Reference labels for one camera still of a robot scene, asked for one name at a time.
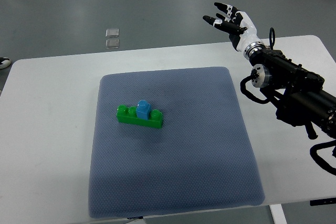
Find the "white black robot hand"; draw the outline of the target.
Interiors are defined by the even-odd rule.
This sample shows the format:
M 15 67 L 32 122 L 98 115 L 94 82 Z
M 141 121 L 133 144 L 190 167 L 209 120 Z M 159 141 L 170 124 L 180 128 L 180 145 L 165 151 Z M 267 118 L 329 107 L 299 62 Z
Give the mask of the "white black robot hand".
M 247 52 L 249 47 L 263 45 L 257 36 L 257 29 L 250 17 L 235 6 L 223 3 L 214 3 L 223 12 L 216 14 L 216 17 L 203 16 L 203 20 L 214 28 L 229 34 L 234 49 L 240 52 Z

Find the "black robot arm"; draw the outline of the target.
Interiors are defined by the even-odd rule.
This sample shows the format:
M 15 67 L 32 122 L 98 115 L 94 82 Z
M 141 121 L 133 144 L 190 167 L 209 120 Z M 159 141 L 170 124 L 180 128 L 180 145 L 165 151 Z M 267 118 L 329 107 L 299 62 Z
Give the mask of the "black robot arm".
M 318 151 L 335 147 L 335 97 L 323 90 L 323 77 L 275 50 L 275 38 L 275 31 L 270 28 L 268 47 L 255 42 L 247 48 L 246 56 L 253 68 L 240 82 L 240 91 L 256 103 L 272 103 L 278 120 L 293 127 L 304 126 L 309 139 L 318 137 L 315 125 L 331 137 L 332 141 L 311 147 L 310 156 L 318 166 L 334 175 L 335 168 Z

